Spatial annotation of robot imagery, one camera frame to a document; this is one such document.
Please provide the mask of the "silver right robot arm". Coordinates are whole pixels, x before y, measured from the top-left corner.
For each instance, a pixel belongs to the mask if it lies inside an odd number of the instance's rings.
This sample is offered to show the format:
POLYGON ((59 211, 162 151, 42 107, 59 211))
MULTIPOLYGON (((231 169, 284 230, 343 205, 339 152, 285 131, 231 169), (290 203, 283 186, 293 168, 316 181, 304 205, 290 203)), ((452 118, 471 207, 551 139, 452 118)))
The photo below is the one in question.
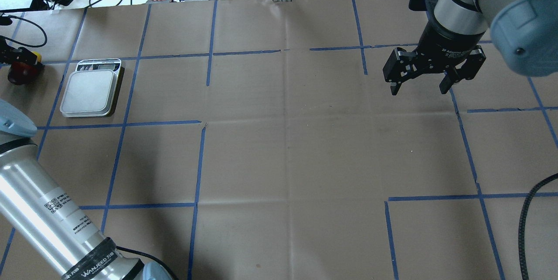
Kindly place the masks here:
POLYGON ((393 49, 383 67, 394 96, 421 75, 443 74, 442 94, 474 79, 486 61, 479 41, 487 31, 511 71, 526 77, 557 72, 558 0, 409 0, 408 7, 424 11, 427 24, 416 49, 393 49))

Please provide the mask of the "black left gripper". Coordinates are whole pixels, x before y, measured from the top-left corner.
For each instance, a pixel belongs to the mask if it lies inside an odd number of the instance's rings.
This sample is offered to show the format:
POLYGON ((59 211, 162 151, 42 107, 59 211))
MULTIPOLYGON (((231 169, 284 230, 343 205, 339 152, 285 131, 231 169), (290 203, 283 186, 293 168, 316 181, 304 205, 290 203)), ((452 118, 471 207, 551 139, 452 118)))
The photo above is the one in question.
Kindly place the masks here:
POLYGON ((4 36, 1 36, 0 63, 13 64, 14 62, 35 65, 35 53, 24 47, 13 48, 7 44, 7 39, 4 36))

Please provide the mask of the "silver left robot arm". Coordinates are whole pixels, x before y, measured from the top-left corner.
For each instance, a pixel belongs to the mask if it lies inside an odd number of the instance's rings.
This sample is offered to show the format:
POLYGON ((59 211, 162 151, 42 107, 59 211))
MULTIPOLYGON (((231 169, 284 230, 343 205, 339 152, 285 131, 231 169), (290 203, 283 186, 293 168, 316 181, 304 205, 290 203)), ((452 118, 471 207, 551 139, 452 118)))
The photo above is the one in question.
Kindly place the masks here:
POLYGON ((127 258, 37 161, 33 121, 1 101, 1 214, 62 280, 175 280, 161 260, 127 258))

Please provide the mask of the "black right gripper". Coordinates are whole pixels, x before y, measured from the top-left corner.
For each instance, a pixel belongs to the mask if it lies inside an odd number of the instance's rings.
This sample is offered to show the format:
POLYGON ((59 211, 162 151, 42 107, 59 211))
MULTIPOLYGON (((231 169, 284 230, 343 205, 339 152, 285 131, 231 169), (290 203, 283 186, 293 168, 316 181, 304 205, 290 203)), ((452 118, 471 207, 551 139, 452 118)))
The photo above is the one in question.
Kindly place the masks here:
POLYGON ((402 83, 421 75, 444 73, 439 85, 443 95, 455 83, 474 79, 486 61, 478 44, 485 33, 462 35, 429 22, 415 49, 396 46, 385 62, 383 79, 390 83, 391 94, 396 96, 402 83))

